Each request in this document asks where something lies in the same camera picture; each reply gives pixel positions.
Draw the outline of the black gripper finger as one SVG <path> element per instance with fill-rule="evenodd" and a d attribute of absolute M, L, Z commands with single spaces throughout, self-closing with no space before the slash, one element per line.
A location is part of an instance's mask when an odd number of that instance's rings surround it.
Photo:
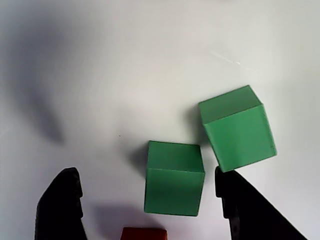
<path fill-rule="evenodd" d="M 36 207 L 36 240 L 86 240 L 83 226 L 83 196 L 75 167 L 63 169 L 50 183 Z"/>
<path fill-rule="evenodd" d="M 215 168 L 215 193 L 222 200 L 232 240 L 304 240 L 305 237 L 238 172 Z"/>

